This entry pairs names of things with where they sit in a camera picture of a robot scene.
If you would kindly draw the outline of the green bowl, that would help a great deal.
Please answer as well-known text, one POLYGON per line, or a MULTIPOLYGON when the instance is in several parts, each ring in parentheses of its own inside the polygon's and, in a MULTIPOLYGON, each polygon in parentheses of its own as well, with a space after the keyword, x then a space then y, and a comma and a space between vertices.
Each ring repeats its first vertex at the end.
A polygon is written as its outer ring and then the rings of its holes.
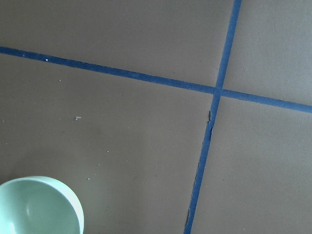
POLYGON ((0 186, 2 234, 81 234, 84 213, 74 191, 47 176, 12 179, 0 186))

